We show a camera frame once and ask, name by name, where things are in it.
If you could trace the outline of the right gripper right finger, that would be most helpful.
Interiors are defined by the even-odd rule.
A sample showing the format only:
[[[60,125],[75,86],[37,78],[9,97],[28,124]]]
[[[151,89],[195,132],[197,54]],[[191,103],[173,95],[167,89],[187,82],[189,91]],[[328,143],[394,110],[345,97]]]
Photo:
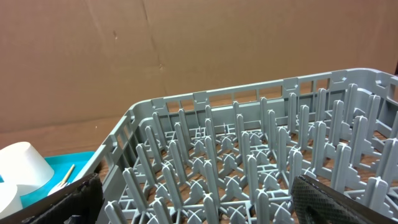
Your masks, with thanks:
[[[291,194],[300,224],[395,223],[392,218],[381,215],[307,175],[295,177]]]

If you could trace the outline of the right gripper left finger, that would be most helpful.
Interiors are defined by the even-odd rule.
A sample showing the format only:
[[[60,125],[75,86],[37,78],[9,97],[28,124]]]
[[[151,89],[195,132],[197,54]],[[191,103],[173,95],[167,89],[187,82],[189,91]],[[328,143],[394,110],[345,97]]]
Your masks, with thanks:
[[[104,204],[103,184],[97,173],[86,175],[28,207],[1,219],[1,224],[96,223]]]

